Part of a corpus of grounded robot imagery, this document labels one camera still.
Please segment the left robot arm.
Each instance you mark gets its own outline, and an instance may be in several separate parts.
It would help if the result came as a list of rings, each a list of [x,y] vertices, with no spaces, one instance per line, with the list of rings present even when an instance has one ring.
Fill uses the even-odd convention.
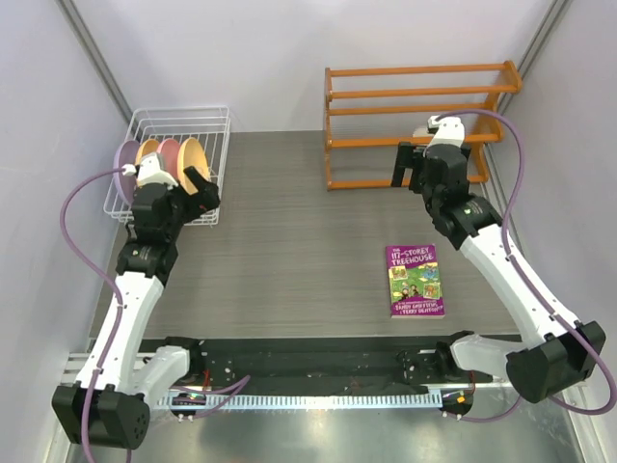
[[[112,290],[112,300],[89,357],[70,386],[59,386],[52,408],[68,439],[92,448],[133,451],[144,441],[153,406],[178,382],[198,383],[205,361],[198,340],[166,339],[141,368],[135,367],[148,320],[178,257],[182,228],[220,205],[219,188],[195,167],[183,174],[195,190],[175,183],[161,168],[135,167],[121,173],[141,182],[134,193],[128,237],[118,255],[114,278],[96,267]]]

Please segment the purple plate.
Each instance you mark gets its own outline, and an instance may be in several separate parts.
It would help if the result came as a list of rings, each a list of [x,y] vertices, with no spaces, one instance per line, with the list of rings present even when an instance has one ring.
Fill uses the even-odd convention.
[[[122,167],[134,164],[139,146],[140,144],[135,140],[125,141],[117,149],[114,157],[113,167],[119,169],[119,171],[113,174],[113,181],[121,200],[127,205],[132,205],[133,203],[136,178],[134,176],[126,176],[122,171]]]

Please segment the pink plate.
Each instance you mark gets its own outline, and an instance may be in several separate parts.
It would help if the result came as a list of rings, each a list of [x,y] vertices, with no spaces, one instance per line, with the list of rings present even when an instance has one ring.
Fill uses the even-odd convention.
[[[164,169],[174,178],[178,178],[177,175],[177,157],[180,150],[180,143],[174,138],[168,138],[163,140],[157,149],[164,161]]]

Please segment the yellow plate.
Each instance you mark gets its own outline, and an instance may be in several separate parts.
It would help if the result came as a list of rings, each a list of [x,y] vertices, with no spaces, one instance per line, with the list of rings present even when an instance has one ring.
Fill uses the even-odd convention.
[[[160,142],[156,139],[148,139],[144,141],[138,148],[135,165],[140,165],[143,158],[149,154],[157,152]]]
[[[177,179],[181,186],[182,171],[189,166],[197,167],[203,175],[206,175],[207,173],[210,179],[210,172],[205,150],[199,140],[195,137],[188,138],[180,146],[177,157]]]

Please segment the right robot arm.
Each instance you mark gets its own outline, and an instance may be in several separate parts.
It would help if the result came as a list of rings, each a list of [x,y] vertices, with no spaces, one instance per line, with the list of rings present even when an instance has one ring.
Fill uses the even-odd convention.
[[[470,192],[469,154],[455,145],[397,147],[391,184],[407,170],[410,190],[420,195],[435,229],[486,279],[510,316],[518,342],[472,332],[452,337],[435,358],[440,377],[460,379],[477,370],[508,380],[519,395],[538,403],[604,368],[605,333],[595,321],[582,323],[565,308],[528,265],[490,202]]]

